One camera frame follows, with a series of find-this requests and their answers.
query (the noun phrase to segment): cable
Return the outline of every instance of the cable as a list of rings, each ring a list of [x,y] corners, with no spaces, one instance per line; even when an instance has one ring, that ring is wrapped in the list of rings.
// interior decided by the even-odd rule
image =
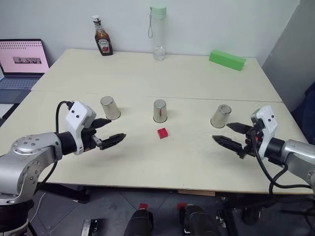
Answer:
[[[68,101],[62,101],[58,104],[57,109],[56,109],[56,134],[59,134],[59,110],[60,107],[62,106],[62,104],[66,104],[68,106],[68,108],[70,109],[73,105],[72,102],[68,102]],[[40,186],[43,185],[48,179],[49,177],[52,175],[52,173],[54,172],[56,166],[57,166],[57,162],[56,161],[53,165],[53,167],[51,168],[50,172],[48,173],[48,175],[46,176],[46,178],[37,186],[37,188],[35,189],[35,193],[37,193],[37,191],[40,189]]]
[[[283,165],[284,165],[284,168],[274,176],[274,178],[273,178],[274,182],[277,181],[277,179],[279,179],[288,170],[287,164],[284,163]],[[272,191],[273,188],[274,188],[274,184],[272,182],[270,182],[270,184],[269,184],[269,194],[270,195],[273,195],[273,191]]]
[[[43,197],[44,197],[45,195],[46,195],[46,193],[44,193],[44,194],[40,197],[39,202],[38,202],[38,206],[37,206],[37,209],[36,209],[36,212],[35,212],[33,218],[30,220],[30,223],[34,220],[35,216],[37,215],[38,210],[39,210],[39,207],[40,207],[41,200],[43,199]]]
[[[277,186],[278,188],[309,188],[311,189],[311,187],[309,185],[306,185],[306,184],[291,184],[291,185],[282,185],[282,184],[279,184],[277,183],[276,181],[274,181],[274,179],[270,176],[270,174],[268,173],[268,171],[266,170],[266,167],[264,166],[260,156],[259,156],[259,153],[258,153],[258,150],[257,150],[257,142],[256,142],[256,138],[255,138],[255,131],[253,130],[252,133],[251,133],[251,137],[252,137],[252,146],[253,146],[253,150],[254,150],[254,153],[255,153],[255,156],[256,156],[256,159],[262,169],[262,171],[264,172],[264,174],[266,175],[266,177],[269,179],[269,181]]]
[[[28,224],[28,228],[33,236],[37,236],[37,233],[35,229],[33,228],[33,226],[31,225],[31,223]]]
[[[59,110],[62,104],[67,104],[67,101],[62,101],[58,104],[56,110],[56,134],[59,134]]]

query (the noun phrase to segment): wooden table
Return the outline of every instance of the wooden table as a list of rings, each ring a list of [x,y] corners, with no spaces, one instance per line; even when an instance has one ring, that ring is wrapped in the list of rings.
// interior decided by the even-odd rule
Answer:
[[[122,115],[98,129],[97,136],[106,139],[116,133],[126,133],[118,145],[100,151],[93,149],[82,155],[70,154],[59,162],[49,182],[101,186],[151,187],[194,189],[228,192],[267,193],[269,181],[257,160],[244,160],[221,146],[212,135],[225,135],[244,144],[245,136],[228,127],[215,129],[209,123],[220,104],[232,108],[229,122],[251,125],[250,115],[257,108],[270,104],[279,123],[277,138],[306,142],[290,112],[280,102],[232,101],[188,98],[163,98],[167,103],[165,123],[153,121],[153,102],[157,97],[91,94],[84,92],[32,91],[11,117],[0,128],[0,155],[11,144],[27,134],[54,132],[55,111],[62,100],[78,100],[92,107],[98,118],[104,118],[100,99],[112,95]],[[67,109],[60,112],[60,130]],[[157,130],[165,127],[169,137],[159,139]],[[264,160],[271,175],[280,167]],[[47,168],[40,179],[47,175]],[[284,174],[282,184],[303,183],[292,175]],[[311,193],[309,189],[277,189],[275,192]]]
[[[81,91],[113,95],[270,101],[281,99],[249,58],[242,71],[215,64],[205,56],[69,49],[32,88],[34,91]]]

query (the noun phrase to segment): red block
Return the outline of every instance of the red block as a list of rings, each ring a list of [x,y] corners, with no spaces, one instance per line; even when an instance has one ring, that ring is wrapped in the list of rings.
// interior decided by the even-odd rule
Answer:
[[[138,209],[145,209],[147,210],[148,209],[148,204],[145,204],[145,203],[140,203],[139,205],[139,208]]]
[[[167,130],[165,128],[157,130],[160,139],[164,139],[168,136]]]
[[[185,208],[187,206],[187,203],[177,203],[177,210],[180,208]]]

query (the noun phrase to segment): green block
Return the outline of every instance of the green block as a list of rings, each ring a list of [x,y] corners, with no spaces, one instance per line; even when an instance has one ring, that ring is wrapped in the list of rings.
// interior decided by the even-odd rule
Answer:
[[[229,53],[224,53],[219,50],[213,50],[210,53],[209,61],[224,65],[234,70],[242,70],[246,59]]]

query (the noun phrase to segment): water bottle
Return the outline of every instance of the water bottle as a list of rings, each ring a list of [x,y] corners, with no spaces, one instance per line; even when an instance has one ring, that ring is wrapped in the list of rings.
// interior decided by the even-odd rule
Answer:
[[[148,30],[149,38],[153,38],[153,58],[155,60],[165,59],[165,6],[152,6],[150,7],[150,24]]]

